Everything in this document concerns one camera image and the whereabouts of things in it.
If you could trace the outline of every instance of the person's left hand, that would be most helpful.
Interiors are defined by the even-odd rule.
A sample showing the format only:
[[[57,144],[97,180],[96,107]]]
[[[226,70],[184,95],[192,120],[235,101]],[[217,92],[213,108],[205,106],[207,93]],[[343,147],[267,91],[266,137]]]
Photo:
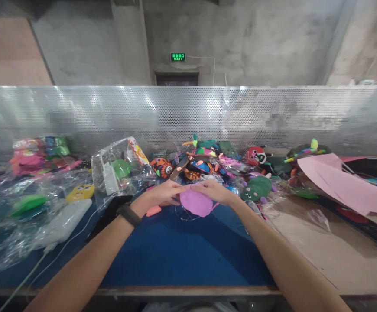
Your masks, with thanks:
[[[174,181],[168,180],[143,193],[135,200],[134,204],[135,206],[142,205],[146,209],[155,205],[180,205],[179,194],[187,191],[189,188],[190,185],[182,186]]]

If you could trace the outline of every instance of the exit sign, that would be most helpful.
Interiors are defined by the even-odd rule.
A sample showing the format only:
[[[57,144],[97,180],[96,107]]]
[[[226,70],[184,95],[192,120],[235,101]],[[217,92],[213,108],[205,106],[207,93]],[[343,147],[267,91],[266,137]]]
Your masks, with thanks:
[[[185,53],[170,53],[172,62],[185,62]]]

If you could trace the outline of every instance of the metal barrier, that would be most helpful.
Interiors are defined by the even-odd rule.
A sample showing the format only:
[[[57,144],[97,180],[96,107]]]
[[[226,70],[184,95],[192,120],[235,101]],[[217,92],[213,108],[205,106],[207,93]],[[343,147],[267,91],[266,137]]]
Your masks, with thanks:
[[[23,137],[68,135],[74,153],[92,155],[132,135],[162,154],[193,133],[240,152],[267,144],[284,156],[314,137],[338,155],[377,155],[377,86],[0,86],[0,162]]]

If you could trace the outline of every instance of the hand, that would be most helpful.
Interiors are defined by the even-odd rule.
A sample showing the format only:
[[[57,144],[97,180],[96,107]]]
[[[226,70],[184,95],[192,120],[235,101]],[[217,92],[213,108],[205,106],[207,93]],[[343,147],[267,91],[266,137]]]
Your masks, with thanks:
[[[143,193],[135,200],[136,205],[146,206],[148,210],[152,206],[180,205],[179,195],[189,189],[189,185],[182,186],[174,181],[168,180],[155,188]]]
[[[239,199],[234,193],[217,183],[215,180],[210,179],[202,181],[200,184],[204,187],[192,185],[192,190],[203,193],[210,197],[210,199],[219,202],[222,205],[230,205],[233,201]]]

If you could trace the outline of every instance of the blue table surface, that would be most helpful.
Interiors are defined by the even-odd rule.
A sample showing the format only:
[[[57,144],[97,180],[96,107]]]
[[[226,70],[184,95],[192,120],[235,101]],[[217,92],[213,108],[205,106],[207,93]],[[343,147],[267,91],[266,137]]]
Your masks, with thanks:
[[[83,229],[93,204],[72,236]],[[97,223],[72,240],[60,257],[36,280],[42,288],[80,249]],[[26,286],[59,254],[58,245],[42,261]],[[0,288],[15,288],[42,256],[35,250],[20,263],[0,272]],[[174,206],[144,217],[113,261],[101,288],[123,286],[273,286],[275,285],[258,249],[237,215],[227,206],[217,206],[205,218],[183,221]]]

